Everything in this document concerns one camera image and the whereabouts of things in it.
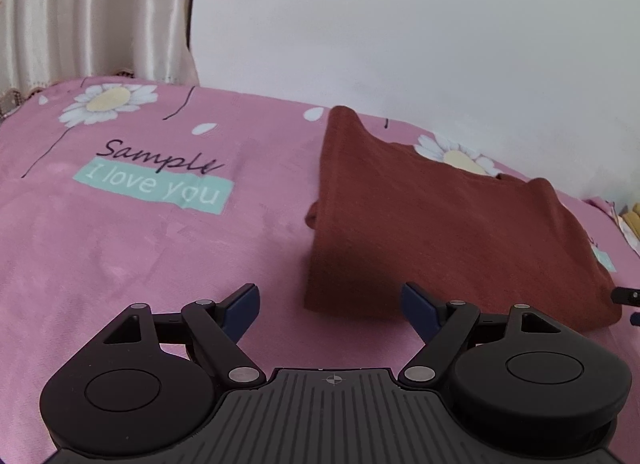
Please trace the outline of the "pink floral bed sheet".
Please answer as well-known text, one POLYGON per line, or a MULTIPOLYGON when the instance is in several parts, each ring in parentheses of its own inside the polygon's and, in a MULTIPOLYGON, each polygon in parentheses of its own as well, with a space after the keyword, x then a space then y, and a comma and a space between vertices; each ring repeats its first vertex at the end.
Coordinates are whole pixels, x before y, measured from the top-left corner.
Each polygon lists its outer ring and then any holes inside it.
POLYGON ((1 127, 1 455, 53 450, 46 381, 122 309, 174 312, 245 284, 262 306, 241 345, 265 370, 400 369, 405 322, 304 308, 328 112, 126 78, 67 81, 1 127))

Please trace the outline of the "dark red knit sweater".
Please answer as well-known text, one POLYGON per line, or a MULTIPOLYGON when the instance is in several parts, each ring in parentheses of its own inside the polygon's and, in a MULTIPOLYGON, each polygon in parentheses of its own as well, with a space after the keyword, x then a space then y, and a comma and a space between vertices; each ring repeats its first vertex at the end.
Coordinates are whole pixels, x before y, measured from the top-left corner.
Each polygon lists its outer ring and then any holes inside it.
POLYGON ((341 317, 400 317, 408 282, 505 313, 524 302, 578 332, 620 320, 614 283, 544 179, 481 176, 387 143, 356 112, 331 110, 304 295, 341 317))

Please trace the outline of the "mustard yellow folded clothes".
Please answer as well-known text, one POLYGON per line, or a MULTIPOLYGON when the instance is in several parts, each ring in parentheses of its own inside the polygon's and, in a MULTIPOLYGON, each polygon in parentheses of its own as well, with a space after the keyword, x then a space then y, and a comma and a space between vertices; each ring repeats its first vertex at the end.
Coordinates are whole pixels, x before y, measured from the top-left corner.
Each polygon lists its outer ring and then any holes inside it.
POLYGON ((629 246, 639 252, 640 246, 640 204, 635 203, 620 214, 620 229, 629 246))

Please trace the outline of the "beige satin curtain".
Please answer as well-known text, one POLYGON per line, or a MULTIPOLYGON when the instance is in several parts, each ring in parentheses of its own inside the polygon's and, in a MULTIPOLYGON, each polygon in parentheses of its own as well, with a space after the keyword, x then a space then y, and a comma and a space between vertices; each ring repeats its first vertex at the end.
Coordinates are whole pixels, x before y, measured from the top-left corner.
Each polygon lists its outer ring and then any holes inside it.
POLYGON ((65 80, 198 83, 192 0, 1 0, 1 114, 65 80))

